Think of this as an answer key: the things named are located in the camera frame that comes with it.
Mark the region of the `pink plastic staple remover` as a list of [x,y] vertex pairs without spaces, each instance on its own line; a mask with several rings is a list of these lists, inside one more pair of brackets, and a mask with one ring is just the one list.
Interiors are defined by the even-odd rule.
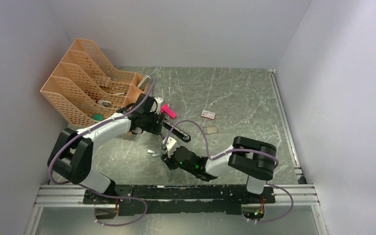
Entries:
[[172,119],[175,119],[177,117],[177,114],[170,109],[168,104],[164,104],[161,108],[160,111],[168,116],[170,116]]

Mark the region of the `black stapler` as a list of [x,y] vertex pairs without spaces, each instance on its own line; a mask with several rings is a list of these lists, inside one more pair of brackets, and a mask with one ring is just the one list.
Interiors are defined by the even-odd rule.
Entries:
[[[163,127],[165,129],[167,129],[168,131],[170,131],[173,126],[174,126],[173,122],[171,122],[170,120],[168,120],[166,118],[164,119]],[[179,127],[175,127],[171,131],[171,133],[174,134],[176,137],[178,137],[183,142],[190,142],[191,141],[191,136],[187,132],[185,132],[181,128],[179,128]]]

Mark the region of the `brown cardboard staple tray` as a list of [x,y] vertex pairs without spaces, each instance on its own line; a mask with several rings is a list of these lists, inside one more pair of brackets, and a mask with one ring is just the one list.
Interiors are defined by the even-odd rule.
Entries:
[[218,132],[218,128],[216,126],[204,126],[202,127],[202,130],[206,135],[215,134]]

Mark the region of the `red white staple box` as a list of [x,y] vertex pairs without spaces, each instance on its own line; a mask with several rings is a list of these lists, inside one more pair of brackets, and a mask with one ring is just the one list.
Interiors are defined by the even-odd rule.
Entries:
[[211,120],[215,120],[215,116],[216,116],[216,113],[207,111],[207,110],[203,110],[201,113],[201,117],[211,119]]

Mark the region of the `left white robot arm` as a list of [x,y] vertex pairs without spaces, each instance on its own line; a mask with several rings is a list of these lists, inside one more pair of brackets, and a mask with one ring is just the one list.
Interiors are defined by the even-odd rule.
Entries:
[[164,100],[140,94],[136,103],[118,109],[110,117],[87,128],[61,131],[47,165],[68,182],[96,191],[96,197],[105,204],[116,197],[115,182],[95,170],[93,155],[105,142],[114,137],[137,131],[160,135],[165,115],[160,109]]

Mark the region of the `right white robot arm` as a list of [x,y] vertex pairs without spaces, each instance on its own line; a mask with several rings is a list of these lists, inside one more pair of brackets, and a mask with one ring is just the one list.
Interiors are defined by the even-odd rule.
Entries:
[[279,161],[277,148],[269,143],[237,136],[233,144],[223,152],[209,157],[200,157],[174,138],[163,140],[161,160],[170,170],[182,169],[197,179],[209,182],[233,168],[248,176],[245,198],[255,203],[263,197],[266,182],[274,178]]

